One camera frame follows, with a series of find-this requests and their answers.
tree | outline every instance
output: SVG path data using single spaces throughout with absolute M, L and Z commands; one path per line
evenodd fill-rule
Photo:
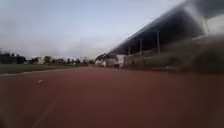
M 31 63 L 32 64 L 37 64 L 37 62 L 38 62 L 38 58 L 37 57 L 31 59 Z
M 44 57 L 44 64 L 50 64 L 51 63 L 51 57 L 50 56 L 45 56 Z
M 70 64 L 70 63 L 71 63 L 71 61 L 70 61 L 70 59 L 68 58 L 68 59 L 67 59 L 67 64 Z
M 74 59 L 71 60 L 71 64 L 75 64 L 75 60 Z
M 89 60 L 89 64 L 95 64 L 94 60 Z
M 80 59 L 77 58 L 77 59 L 75 60 L 75 63 L 76 63 L 76 64 L 80 64 L 80 63 L 81 63 Z
M 2 64 L 23 64 L 26 58 L 15 53 L 0 52 L 0 63 Z
M 55 59 L 52 59 L 51 63 L 52 64 L 56 64 L 56 60 Z

track surface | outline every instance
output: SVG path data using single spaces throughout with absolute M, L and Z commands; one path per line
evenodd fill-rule
M 7 76 L 0 127 L 218 128 L 223 96 L 221 75 L 77 68 Z

white line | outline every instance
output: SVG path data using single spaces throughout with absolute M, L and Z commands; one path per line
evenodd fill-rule
M 43 70 L 43 71 L 31 71 L 31 72 L 21 72 L 21 73 L 15 73 L 15 74 L 1 74 L 3 77 L 7 76 L 15 76 L 15 75 L 26 75 L 26 74 L 36 74 L 36 73 L 44 73 L 44 72 L 53 72 L 53 71 L 60 71 L 60 70 L 67 70 L 67 69 L 52 69 L 52 70 Z

